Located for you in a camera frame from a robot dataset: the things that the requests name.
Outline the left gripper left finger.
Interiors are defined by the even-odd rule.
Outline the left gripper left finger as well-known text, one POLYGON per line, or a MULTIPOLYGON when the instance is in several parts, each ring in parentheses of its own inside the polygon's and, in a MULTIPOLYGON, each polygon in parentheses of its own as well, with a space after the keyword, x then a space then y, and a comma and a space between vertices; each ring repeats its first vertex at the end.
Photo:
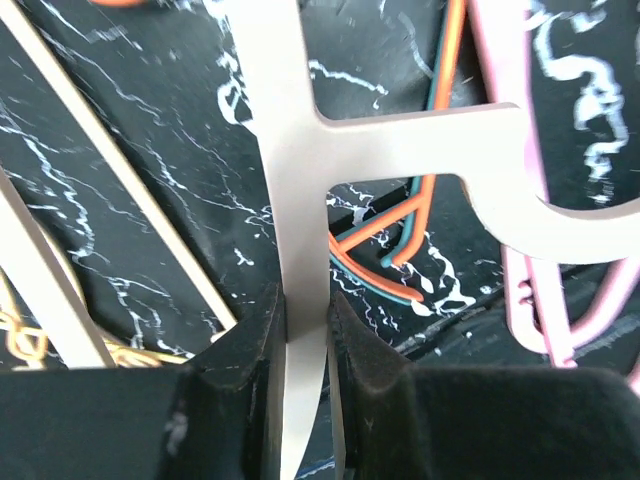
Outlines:
POLYGON ((276 479, 285 301, 179 366, 6 372, 5 479, 276 479))

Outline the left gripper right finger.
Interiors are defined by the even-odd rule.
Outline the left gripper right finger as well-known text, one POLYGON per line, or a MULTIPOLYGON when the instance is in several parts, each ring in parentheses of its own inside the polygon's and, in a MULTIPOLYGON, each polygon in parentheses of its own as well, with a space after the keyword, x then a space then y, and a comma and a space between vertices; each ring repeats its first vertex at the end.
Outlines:
POLYGON ((340 479, 635 479, 639 399, 602 369, 431 367, 328 311, 340 479))

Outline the beige plastic hanger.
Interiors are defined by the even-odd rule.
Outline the beige plastic hanger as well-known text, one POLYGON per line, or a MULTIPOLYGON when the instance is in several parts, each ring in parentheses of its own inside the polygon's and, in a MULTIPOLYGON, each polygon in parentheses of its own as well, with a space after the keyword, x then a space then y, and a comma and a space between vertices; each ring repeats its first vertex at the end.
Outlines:
MULTIPOLYGON (((529 116, 513 103, 329 121, 315 106, 297 1, 232 1, 226 8, 255 122, 287 308, 267 479, 295 476, 321 392, 330 296, 325 198, 333 185, 453 174, 485 229, 527 256, 594 264, 639 252, 639 199, 579 211, 537 197, 523 159, 529 116)), ((15 1, 1 1, 1 21, 213 310, 222 300, 203 268, 15 1)), ((1 266, 66 365, 114 365, 2 169, 1 218, 11 229, 1 235, 1 266)))

